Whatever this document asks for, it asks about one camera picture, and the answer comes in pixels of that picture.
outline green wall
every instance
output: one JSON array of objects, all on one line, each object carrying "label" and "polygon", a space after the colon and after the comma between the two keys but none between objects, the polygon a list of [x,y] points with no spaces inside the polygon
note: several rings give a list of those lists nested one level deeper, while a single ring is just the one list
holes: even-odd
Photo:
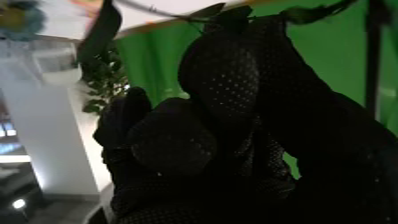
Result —
[{"label": "green wall", "polygon": [[[287,7],[317,6],[335,0],[289,0],[253,7],[253,15],[275,14]],[[289,27],[289,37],[303,59],[331,89],[363,103],[365,65],[365,1],[337,16],[305,26]],[[390,34],[381,45],[379,121],[398,134],[398,58]],[[136,33],[116,41],[131,84],[145,88],[154,104],[170,96],[184,96],[177,86],[177,65],[186,46],[198,36],[184,24]]]}]

